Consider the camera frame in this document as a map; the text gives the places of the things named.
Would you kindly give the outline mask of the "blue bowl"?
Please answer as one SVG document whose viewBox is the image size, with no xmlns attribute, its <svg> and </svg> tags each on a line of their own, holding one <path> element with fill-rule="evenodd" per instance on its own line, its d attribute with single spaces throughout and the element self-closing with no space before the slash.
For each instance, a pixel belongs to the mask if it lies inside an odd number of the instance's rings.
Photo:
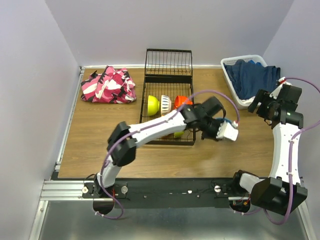
<svg viewBox="0 0 320 240">
<path fill-rule="evenodd" d="M 230 119 L 225 118 L 225 117 L 217 117 L 217 118 L 215 118 L 215 119 L 216 119 L 216 120 L 219 120 L 219 121 L 223 121 L 223 122 L 228 122 L 228 123 L 230 123 L 230 124 L 233 123 Z"/>
</svg>

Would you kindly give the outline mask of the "lime green bowl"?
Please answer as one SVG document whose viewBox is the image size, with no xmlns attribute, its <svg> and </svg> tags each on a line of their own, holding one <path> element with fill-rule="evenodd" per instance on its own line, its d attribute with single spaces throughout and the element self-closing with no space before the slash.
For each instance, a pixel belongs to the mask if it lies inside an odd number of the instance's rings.
<svg viewBox="0 0 320 240">
<path fill-rule="evenodd" d="M 160 101 L 153 95 L 147 98 L 147 116 L 154 116 L 160 110 Z"/>
<path fill-rule="evenodd" d="M 173 134 L 173 137 L 176 139 L 176 138 L 181 138 L 183 135 L 184 135 L 184 131 L 179 131 L 179 132 L 175 132 Z"/>
</svg>

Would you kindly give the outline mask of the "orange bowl top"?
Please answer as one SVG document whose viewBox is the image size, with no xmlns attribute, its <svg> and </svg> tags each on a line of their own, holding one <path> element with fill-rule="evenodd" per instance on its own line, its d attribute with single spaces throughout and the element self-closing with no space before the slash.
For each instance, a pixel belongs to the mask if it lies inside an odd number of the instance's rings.
<svg viewBox="0 0 320 240">
<path fill-rule="evenodd" d="M 178 95 L 173 103 L 173 109 L 177 110 L 181 105 L 193 105 L 193 102 L 189 100 L 186 96 Z"/>
</svg>

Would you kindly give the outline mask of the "white pink bowl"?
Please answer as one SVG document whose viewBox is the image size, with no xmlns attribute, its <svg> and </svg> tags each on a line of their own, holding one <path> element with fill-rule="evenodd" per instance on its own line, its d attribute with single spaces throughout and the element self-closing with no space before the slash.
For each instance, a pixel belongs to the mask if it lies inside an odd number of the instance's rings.
<svg viewBox="0 0 320 240">
<path fill-rule="evenodd" d="M 172 101 L 169 96 L 167 95 L 161 95 L 160 98 L 160 114 L 166 115 L 168 114 L 172 109 Z"/>
</svg>

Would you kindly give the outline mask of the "yellow orange bowl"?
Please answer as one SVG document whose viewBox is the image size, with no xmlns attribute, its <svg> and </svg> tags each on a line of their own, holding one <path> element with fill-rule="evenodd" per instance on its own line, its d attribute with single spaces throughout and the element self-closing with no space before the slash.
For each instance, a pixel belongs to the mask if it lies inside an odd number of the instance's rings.
<svg viewBox="0 0 320 240">
<path fill-rule="evenodd" d="M 171 133 L 171 134 L 164 135 L 161 138 L 163 138 L 163 139 L 172 139 L 173 137 L 174 137 L 174 134 Z"/>
</svg>

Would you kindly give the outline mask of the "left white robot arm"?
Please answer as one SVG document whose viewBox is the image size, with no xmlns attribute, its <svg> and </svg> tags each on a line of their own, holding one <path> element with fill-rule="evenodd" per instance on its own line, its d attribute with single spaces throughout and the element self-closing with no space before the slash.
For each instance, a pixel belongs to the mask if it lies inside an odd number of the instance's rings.
<svg viewBox="0 0 320 240">
<path fill-rule="evenodd" d="M 214 118 L 220 111 L 225 111 L 221 102 L 210 97 L 203 103 L 183 103 L 170 113 L 147 122 L 132 125 L 120 122 L 107 140 L 107 154 L 94 178 L 93 191 L 101 198 L 111 196 L 111 187 L 121 168 L 135 160 L 138 148 L 157 138 L 192 129 L 200 131 L 203 139 L 224 139 L 230 122 L 224 117 Z"/>
</svg>

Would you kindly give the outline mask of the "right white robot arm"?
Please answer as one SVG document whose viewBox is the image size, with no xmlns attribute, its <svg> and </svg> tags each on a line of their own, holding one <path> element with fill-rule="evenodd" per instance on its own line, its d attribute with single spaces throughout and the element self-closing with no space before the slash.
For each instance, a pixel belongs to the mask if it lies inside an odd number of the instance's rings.
<svg viewBox="0 0 320 240">
<path fill-rule="evenodd" d="M 302 89 L 290 84 L 280 84 L 273 92 L 260 89 L 247 110 L 264 121 L 270 121 L 273 133 L 273 160 L 267 178 L 239 170 L 230 183 L 230 191 L 241 196 L 250 194 L 252 205 L 285 215 L 291 213 L 308 196 L 301 186 L 298 171 L 298 148 L 304 126 L 304 117 L 297 112 Z"/>
</svg>

